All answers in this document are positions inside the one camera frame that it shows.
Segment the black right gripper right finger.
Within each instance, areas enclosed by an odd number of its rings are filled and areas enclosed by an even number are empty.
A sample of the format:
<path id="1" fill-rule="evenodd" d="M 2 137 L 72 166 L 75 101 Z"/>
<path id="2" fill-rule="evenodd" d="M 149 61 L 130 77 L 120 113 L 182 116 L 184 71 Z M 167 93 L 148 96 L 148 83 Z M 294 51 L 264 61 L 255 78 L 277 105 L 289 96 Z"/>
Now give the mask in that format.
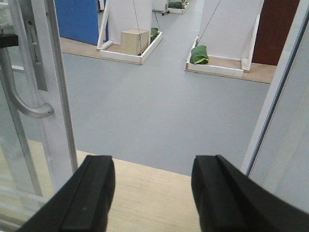
<path id="1" fill-rule="evenodd" d="M 307 232 L 308 213 L 269 193 L 221 155 L 194 159 L 191 188 L 203 232 Z"/>

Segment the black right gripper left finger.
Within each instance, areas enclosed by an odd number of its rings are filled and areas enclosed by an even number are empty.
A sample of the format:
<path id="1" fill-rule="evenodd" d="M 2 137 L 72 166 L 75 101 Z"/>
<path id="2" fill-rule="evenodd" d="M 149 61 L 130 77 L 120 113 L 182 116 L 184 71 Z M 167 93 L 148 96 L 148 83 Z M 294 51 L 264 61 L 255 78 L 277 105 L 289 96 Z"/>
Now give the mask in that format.
<path id="1" fill-rule="evenodd" d="M 104 232 L 115 191 L 111 156 L 88 155 L 21 232 Z"/>

